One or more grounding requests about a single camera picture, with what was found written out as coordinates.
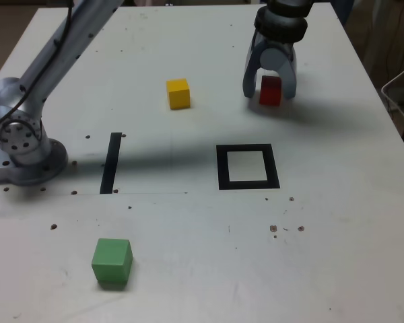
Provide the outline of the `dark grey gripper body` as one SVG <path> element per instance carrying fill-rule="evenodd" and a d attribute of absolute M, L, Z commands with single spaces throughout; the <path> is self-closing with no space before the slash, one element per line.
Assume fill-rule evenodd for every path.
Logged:
<path fill-rule="evenodd" d="M 280 43 L 278 41 L 270 40 L 262 34 L 257 34 L 257 46 L 259 45 L 264 49 L 277 48 L 287 55 L 291 55 L 294 51 L 293 43 Z"/>

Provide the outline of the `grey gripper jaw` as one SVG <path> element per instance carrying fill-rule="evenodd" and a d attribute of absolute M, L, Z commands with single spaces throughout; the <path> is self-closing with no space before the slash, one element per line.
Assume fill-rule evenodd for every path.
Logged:
<path fill-rule="evenodd" d="M 255 94 L 257 71 L 261 68 L 261 55 L 265 49 L 265 37 L 260 33 L 254 33 L 246 57 L 244 77 L 242 81 L 242 90 L 246 98 L 252 98 Z"/>
<path fill-rule="evenodd" d="M 294 47 L 292 46 L 289 52 L 283 51 L 283 48 L 266 49 L 261 55 L 260 62 L 263 69 L 274 71 L 279 75 L 283 97 L 287 100 L 294 98 L 297 88 Z"/>

